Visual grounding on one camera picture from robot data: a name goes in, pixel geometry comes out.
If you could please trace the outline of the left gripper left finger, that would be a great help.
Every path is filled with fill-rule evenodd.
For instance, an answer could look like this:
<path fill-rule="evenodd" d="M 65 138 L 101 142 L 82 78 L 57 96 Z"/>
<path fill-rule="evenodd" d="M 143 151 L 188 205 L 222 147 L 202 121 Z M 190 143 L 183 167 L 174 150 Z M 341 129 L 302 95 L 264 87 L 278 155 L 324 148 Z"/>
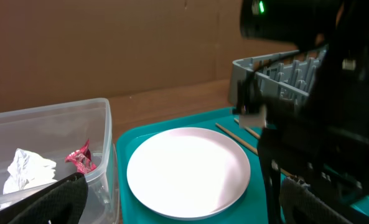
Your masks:
<path fill-rule="evenodd" d="M 0 211 L 2 224 L 79 222 L 88 197 L 88 184 L 76 172 Z"/>

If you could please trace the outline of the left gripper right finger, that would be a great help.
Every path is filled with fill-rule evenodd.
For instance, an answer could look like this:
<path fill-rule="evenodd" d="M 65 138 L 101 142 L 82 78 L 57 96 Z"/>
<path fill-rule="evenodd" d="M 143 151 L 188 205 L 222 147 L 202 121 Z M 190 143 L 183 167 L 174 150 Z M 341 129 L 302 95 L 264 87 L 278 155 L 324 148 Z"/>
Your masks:
<path fill-rule="evenodd" d="M 342 215 L 316 197 L 309 186 L 292 177 L 281 183 L 279 203 L 288 224 L 368 224 L 369 216 L 350 209 Z"/>

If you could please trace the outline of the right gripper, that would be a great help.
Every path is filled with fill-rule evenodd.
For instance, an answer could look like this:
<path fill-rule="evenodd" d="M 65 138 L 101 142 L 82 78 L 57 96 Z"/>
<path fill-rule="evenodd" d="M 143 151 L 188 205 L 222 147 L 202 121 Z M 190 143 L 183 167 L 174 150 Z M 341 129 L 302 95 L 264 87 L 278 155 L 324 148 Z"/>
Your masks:
<path fill-rule="evenodd" d="M 350 205 L 369 195 L 369 142 L 295 114 L 292 103 L 263 99 L 273 124 L 258 141 L 269 224 L 283 224 L 281 170 L 303 178 L 325 202 Z"/>

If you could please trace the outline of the red snack wrapper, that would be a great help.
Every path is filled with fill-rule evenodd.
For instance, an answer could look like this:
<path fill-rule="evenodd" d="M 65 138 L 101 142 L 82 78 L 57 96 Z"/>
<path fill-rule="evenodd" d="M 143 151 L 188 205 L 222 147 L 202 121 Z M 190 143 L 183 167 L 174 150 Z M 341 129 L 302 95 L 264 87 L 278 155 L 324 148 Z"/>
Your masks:
<path fill-rule="evenodd" d="M 77 172 L 82 174 L 88 174 L 97 168 L 91 159 L 89 145 L 90 140 L 87 139 L 86 143 L 80 149 L 71 152 L 65 158 L 65 162 L 71 162 L 77 168 Z"/>

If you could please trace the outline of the white tissue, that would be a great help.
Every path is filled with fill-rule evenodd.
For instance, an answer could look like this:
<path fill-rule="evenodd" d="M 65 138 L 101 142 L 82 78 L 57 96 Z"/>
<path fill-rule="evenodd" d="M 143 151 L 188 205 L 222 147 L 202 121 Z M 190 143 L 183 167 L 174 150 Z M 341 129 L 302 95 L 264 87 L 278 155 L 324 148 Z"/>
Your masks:
<path fill-rule="evenodd" d="M 38 153 L 17 148 L 13 161 L 7 168 L 9 177 L 4 183 L 3 194 L 56 182 L 56 165 L 56 162 L 45 159 Z"/>

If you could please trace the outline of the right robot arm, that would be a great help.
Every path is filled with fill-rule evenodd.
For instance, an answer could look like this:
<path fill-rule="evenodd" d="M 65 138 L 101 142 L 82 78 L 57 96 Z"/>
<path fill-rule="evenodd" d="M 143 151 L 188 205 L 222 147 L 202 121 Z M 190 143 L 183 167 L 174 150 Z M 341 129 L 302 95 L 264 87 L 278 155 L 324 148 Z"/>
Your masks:
<path fill-rule="evenodd" d="M 261 116 L 258 157 L 270 223 L 369 223 L 369 1 L 244 1 L 243 37 L 327 47 L 306 101 L 266 96 L 256 72 L 234 113 Z"/>

